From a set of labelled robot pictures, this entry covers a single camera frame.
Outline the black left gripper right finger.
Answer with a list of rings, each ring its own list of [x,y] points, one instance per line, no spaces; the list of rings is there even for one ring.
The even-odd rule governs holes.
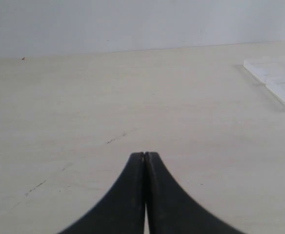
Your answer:
[[[240,234],[197,203],[157,152],[145,153],[146,208],[151,234]]]

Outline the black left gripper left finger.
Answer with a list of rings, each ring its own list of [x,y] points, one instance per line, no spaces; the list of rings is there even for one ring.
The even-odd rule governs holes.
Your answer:
[[[132,153],[103,198],[62,234],[144,233],[144,153]]]

